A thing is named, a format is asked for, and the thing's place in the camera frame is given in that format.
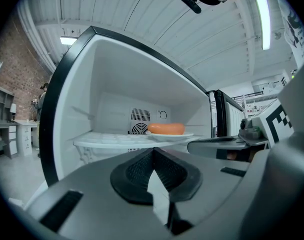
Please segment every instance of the white cabinet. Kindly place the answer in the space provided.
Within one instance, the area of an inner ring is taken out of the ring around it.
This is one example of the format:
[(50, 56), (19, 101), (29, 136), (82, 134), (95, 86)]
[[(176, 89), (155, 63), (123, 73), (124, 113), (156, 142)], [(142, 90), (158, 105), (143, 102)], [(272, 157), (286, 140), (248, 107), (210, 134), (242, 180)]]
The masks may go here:
[(6, 143), (4, 152), (8, 157), (17, 153), (16, 146), (16, 125), (10, 125), (8, 128), (2, 129), (2, 138)]
[(9, 139), (10, 140), (16, 139), (16, 132), (10, 132)]
[(9, 127), (9, 132), (10, 132), (10, 133), (16, 132), (16, 125), (11, 125), (11, 126)]
[(10, 142), (10, 151), (12, 155), (17, 153), (16, 140)]
[(32, 137), (31, 129), (37, 127), (36, 122), (16, 120), (19, 123), (17, 130), (17, 142), (18, 142), (18, 151), (24, 156), (31, 155), (32, 150)]

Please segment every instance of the black rubber pad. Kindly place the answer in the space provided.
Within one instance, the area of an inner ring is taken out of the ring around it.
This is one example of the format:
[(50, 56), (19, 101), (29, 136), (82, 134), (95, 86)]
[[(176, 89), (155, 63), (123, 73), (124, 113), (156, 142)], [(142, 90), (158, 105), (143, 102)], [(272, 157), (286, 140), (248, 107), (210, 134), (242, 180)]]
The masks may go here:
[(131, 204), (153, 205), (153, 195), (147, 192), (153, 170), (173, 203), (190, 200), (202, 184), (203, 176), (198, 168), (160, 148), (134, 152), (138, 155), (116, 166), (110, 175), (113, 189)]
[(41, 219), (41, 224), (50, 230), (57, 232), (82, 196), (83, 194), (80, 192), (73, 190), (68, 191)]
[(221, 172), (227, 173), (227, 174), (232, 174), (235, 176), (240, 176), (240, 177), (244, 177), (244, 175), (246, 174), (246, 171), (244, 170), (237, 170), (237, 169), (233, 169), (230, 167), (224, 167), (221, 169)]
[(196, 140), (193, 142), (199, 142), (199, 143), (217, 143), (217, 142), (231, 142), (235, 140), (234, 137), (219, 137), (219, 138), (210, 138), (205, 140)]

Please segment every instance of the freezer compartment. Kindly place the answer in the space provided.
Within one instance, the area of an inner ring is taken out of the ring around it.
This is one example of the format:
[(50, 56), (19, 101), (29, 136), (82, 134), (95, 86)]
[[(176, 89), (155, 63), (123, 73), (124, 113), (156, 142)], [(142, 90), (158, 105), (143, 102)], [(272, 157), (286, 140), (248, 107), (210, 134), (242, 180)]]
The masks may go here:
[[(194, 136), (159, 142), (143, 134), (149, 123), (183, 123)], [(66, 77), (53, 132), (55, 167), (62, 179), (90, 163), (89, 153), (101, 160), (140, 148), (187, 150), (188, 142), (210, 138), (209, 97), (156, 57), (96, 34)]]

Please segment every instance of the white plate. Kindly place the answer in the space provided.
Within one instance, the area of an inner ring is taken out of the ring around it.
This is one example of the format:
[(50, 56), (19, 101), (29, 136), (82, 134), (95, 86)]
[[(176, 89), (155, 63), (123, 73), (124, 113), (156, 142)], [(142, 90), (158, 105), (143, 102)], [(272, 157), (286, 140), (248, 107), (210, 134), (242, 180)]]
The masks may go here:
[(175, 141), (183, 140), (187, 137), (191, 137), (194, 134), (190, 133), (190, 132), (185, 132), (182, 135), (168, 135), (168, 134), (156, 134), (156, 133), (151, 133), (150, 131), (147, 131), (146, 135), (153, 137), (161, 142), (166, 142), (166, 141), (175, 142)]

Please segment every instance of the desk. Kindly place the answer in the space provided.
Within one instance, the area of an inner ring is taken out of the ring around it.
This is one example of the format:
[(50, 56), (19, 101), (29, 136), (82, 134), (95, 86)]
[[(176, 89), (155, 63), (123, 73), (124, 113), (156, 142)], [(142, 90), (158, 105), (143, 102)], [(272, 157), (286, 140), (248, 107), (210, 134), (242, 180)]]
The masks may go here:
[(17, 142), (18, 151), (24, 156), (31, 155), (32, 150), (32, 128), (37, 128), (37, 123), (34, 121), (15, 120), (18, 123)]
[(2, 130), (2, 139), (5, 142), (4, 153), (12, 158), (17, 153), (16, 145), (16, 126), (18, 123), (0, 120), (0, 129)]

